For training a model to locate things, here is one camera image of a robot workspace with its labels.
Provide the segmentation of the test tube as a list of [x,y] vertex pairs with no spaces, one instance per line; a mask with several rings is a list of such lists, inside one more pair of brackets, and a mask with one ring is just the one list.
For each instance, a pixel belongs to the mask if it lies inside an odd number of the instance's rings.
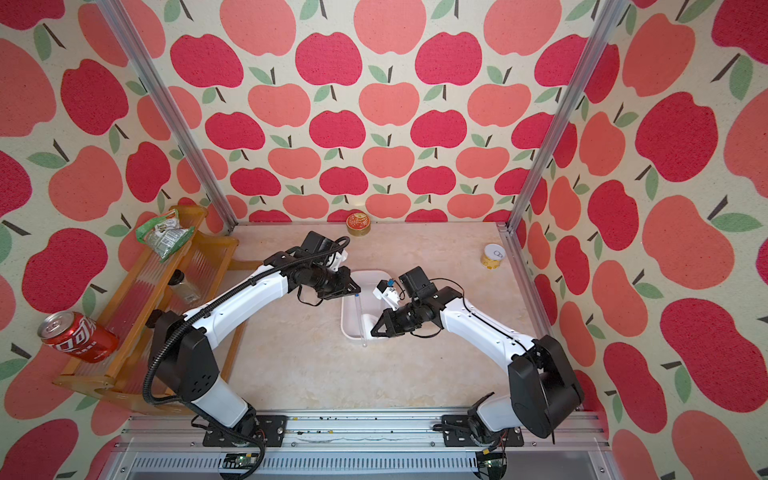
[[358,337],[360,340],[360,344],[363,348],[366,348],[367,342],[365,338],[364,323],[363,323],[363,317],[362,317],[363,310],[362,310],[362,304],[361,304],[361,299],[359,294],[355,295],[355,310],[356,310],[355,318],[356,318],[357,327],[358,327]]

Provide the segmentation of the white wipe cloth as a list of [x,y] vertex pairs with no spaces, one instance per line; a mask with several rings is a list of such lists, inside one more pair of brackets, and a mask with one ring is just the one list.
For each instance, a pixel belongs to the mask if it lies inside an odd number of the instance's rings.
[[379,341],[383,340],[383,337],[375,337],[371,334],[375,325],[377,324],[379,317],[372,314],[362,314],[359,320],[359,327],[361,332],[361,338],[365,341]]

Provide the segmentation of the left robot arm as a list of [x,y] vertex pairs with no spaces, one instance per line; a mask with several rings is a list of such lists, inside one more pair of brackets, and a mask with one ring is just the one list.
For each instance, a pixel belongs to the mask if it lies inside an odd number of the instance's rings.
[[142,397],[153,406],[181,403],[211,426],[237,437],[259,429],[254,408],[223,378],[214,351],[271,302],[305,287],[320,303],[361,292],[343,265],[348,236],[311,231],[299,246],[279,251],[247,278],[184,313],[165,312],[154,325]]

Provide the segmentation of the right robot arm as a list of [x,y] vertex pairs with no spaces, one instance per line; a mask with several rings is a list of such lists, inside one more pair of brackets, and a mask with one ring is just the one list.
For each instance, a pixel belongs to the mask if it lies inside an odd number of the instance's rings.
[[390,287],[374,295],[389,307],[372,327],[373,337],[393,338],[413,333],[425,323],[455,334],[494,361],[506,374],[509,393],[488,394],[467,411],[458,431],[480,446],[499,441],[506,430],[522,427],[547,438],[584,401],[584,391],[562,345],[549,335],[539,339],[519,333],[484,315],[451,288],[429,287],[397,304]]

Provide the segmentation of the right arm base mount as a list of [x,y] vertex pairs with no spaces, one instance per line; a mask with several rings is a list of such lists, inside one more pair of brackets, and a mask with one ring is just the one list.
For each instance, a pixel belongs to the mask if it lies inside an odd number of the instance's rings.
[[442,435],[446,447],[477,447],[480,449],[522,447],[525,442],[519,428],[489,430],[476,415],[443,415],[432,430]]

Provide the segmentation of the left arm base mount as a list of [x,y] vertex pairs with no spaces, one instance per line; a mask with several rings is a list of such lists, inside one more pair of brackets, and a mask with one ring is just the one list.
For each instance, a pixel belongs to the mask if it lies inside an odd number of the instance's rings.
[[202,444],[204,447],[250,447],[254,444],[245,443],[242,437],[260,440],[266,447],[281,447],[285,435],[288,417],[285,415],[247,414],[231,432],[213,426],[207,427]]

